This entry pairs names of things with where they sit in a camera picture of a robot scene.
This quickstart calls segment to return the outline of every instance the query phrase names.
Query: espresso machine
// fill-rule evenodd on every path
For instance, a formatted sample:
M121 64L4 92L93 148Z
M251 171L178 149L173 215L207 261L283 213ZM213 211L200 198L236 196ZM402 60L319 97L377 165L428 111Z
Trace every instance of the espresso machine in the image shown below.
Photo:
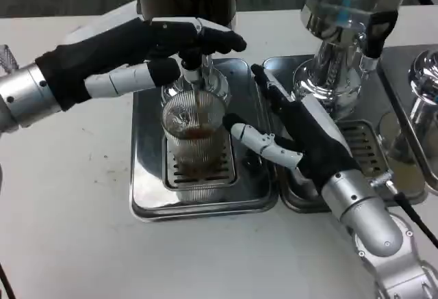
M376 66L402 0L306 0L301 19L322 40L294 73L294 92L312 93L332 118L348 116Z
M138 0L138 12L151 17L195 16L233 29L236 0ZM179 52L181 78L162 89L163 103L176 93L193 87L213 92L229 103L231 93L227 78L214 68L211 56L198 49Z

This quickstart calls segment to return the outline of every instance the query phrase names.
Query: white table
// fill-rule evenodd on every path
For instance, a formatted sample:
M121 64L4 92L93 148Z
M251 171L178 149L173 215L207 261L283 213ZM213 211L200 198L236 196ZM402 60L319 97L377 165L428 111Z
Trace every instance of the white table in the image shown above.
M0 43L24 65L92 19L1 19ZM313 53L319 43L299 11L240 13L237 31L249 64ZM387 44L436 43L436 34L438 7L403 7ZM0 261L19 298L373 298L371 277L330 214L279 202L251 215L136 220L131 105L131 95L90 101L1 138ZM434 196L416 207L435 233L437 207ZM415 235L438 267L432 244Z

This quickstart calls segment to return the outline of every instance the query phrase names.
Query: chrome machine base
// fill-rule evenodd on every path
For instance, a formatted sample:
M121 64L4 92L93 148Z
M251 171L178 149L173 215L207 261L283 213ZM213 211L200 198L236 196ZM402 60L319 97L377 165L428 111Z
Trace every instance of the chrome machine base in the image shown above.
M227 77L233 95L228 112L268 129L268 113L248 65L238 59L216 60L214 65ZM275 205L278 190L272 165L229 138L220 170L206 179L180 175L174 164L169 165L172 156L164 140L161 110L160 89L134 94L130 189L134 214L145 220L169 220L265 211Z

